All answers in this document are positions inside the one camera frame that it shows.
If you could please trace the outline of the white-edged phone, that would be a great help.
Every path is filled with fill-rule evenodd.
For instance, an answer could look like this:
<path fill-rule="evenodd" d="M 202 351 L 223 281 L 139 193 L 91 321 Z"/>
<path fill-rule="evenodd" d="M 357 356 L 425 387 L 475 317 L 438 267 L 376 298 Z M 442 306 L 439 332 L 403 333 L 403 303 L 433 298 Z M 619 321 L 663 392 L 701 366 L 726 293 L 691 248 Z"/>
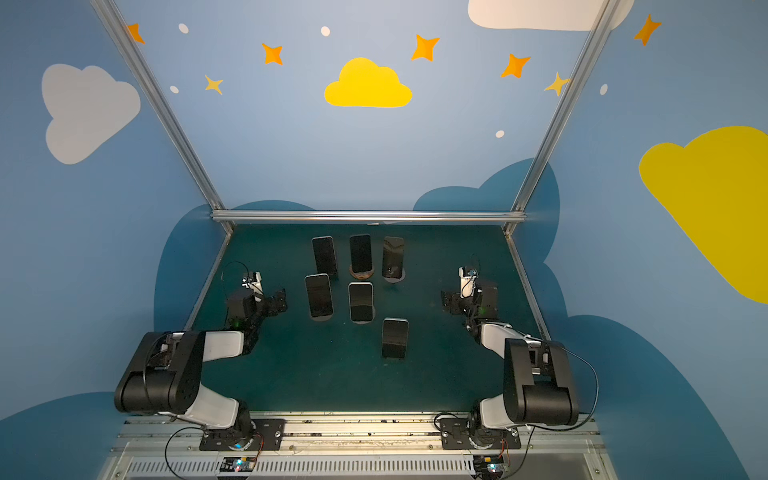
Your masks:
<path fill-rule="evenodd" d="M 348 285 L 350 320 L 374 320 L 374 288 L 370 282 L 351 282 Z"/>

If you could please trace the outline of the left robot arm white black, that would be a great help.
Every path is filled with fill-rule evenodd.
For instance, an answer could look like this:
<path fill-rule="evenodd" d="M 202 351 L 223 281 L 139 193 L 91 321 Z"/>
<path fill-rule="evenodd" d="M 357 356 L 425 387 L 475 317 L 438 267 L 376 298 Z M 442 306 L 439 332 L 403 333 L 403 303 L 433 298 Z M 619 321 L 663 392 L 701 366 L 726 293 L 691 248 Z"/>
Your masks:
<path fill-rule="evenodd" d="M 264 320 L 287 309 L 283 289 L 266 296 L 242 287 L 228 298 L 223 330 L 145 334 L 116 387 L 115 408 L 194 424 L 215 449 L 249 449 L 258 433 L 247 403 L 204 386 L 203 365 L 250 354 Z"/>

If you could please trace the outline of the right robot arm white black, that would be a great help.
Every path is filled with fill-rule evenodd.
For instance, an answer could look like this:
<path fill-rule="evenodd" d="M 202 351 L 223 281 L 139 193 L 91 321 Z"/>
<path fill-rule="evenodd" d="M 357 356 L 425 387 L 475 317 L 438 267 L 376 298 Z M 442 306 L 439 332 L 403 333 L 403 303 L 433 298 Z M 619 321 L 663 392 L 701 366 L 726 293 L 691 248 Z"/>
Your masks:
<path fill-rule="evenodd" d="M 518 425 L 574 427 L 580 415 L 569 354 L 555 341 L 538 339 L 498 318 L 498 288 L 466 281 L 458 292 L 441 293 L 448 313 L 463 315 L 474 340 L 503 363 L 500 394 L 477 402 L 469 431 L 485 433 Z"/>

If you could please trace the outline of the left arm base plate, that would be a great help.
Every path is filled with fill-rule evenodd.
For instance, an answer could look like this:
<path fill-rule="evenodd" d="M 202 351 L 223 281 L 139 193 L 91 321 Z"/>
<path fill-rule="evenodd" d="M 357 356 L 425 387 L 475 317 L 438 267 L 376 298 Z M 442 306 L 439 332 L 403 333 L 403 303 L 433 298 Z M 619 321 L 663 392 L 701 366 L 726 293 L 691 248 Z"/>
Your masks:
<path fill-rule="evenodd" d="M 286 420 L 282 418 L 255 418 L 249 429 L 204 430 L 199 444 L 201 451 L 277 451 L 281 447 Z"/>

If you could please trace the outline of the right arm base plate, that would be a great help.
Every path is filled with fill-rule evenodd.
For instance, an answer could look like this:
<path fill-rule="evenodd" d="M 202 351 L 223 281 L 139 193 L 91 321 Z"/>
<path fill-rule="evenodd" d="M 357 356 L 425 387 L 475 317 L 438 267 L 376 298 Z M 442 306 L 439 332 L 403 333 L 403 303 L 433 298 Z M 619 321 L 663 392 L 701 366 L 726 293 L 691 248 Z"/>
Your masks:
<path fill-rule="evenodd" d="M 506 450 L 520 449 L 516 430 L 487 429 L 468 418 L 438 415 L 433 425 L 439 433 L 444 450 Z"/>

